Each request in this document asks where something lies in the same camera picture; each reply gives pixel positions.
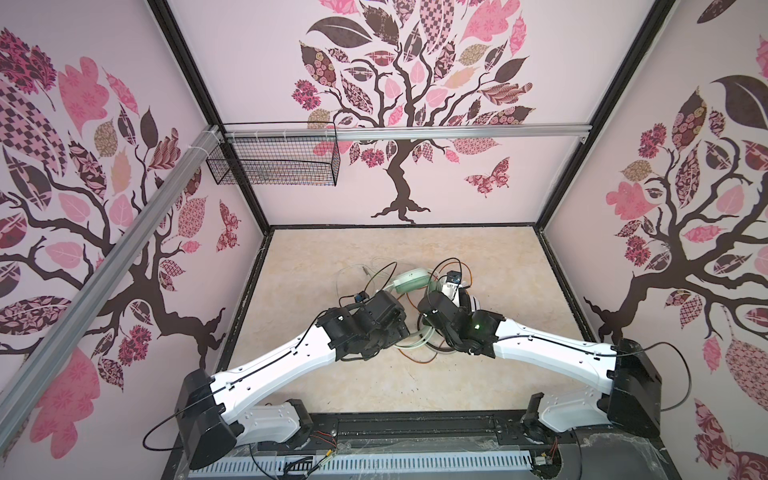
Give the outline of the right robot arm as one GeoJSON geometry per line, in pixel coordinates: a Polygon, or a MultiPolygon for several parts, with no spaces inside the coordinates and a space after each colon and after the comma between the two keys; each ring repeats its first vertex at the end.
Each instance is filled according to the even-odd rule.
{"type": "Polygon", "coordinates": [[[566,394],[532,395],[526,422],[556,433],[611,425],[637,437],[660,436],[663,381],[648,347],[630,339],[613,345],[566,338],[472,310],[437,291],[418,310],[457,352],[524,362],[582,383],[566,394]]]}

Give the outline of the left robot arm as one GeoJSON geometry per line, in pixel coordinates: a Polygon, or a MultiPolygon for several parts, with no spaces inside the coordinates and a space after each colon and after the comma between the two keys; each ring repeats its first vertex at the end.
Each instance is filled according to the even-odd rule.
{"type": "Polygon", "coordinates": [[[273,392],[316,369],[345,359],[366,361],[408,337],[406,312],[389,292],[321,311],[309,327],[279,348],[214,375],[185,376],[171,415],[192,470],[208,467],[238,446],[272,442],[294,449],[313,428],[304,404],[265,406],[273,392]]]}

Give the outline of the mint green white headphones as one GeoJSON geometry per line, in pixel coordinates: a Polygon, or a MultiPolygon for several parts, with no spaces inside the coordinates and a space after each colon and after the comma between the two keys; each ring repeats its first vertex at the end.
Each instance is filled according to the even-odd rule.
{"type": "MultiPolygon", "coordinates": [[[[410,297],[412,292],[431,291],[439,285],[439,280],[435,273],[430,273],[426,269],[417,267],[406,270],[403,273],[397,273],[398,262],[391,261],[378,269],[364,263],[353,264],[337,271],[334,275],[335,289],[339,292],[339,280],[346,271],[356,271],[360,273],[366,281],[363,288],[367,292],[370,288],[375,291],[384,290],[393,293],[398,300],[405,298],[413,309],[416,304],[410,297]]],[[[417,318],[416,331],[410,334],[405,340],[393,345],[397,351],[407,360],[419,365],[427,365],[434,361],[440,355],[452,355],[456,351],[449,347],[445,340],[435,344],[433,339],[439,336],[437,329],[427,326],[422,316],[417,318]],[[428,349],[433,356],[428,360],[419,360],[412,356],[412,353],[428,349]]]]}

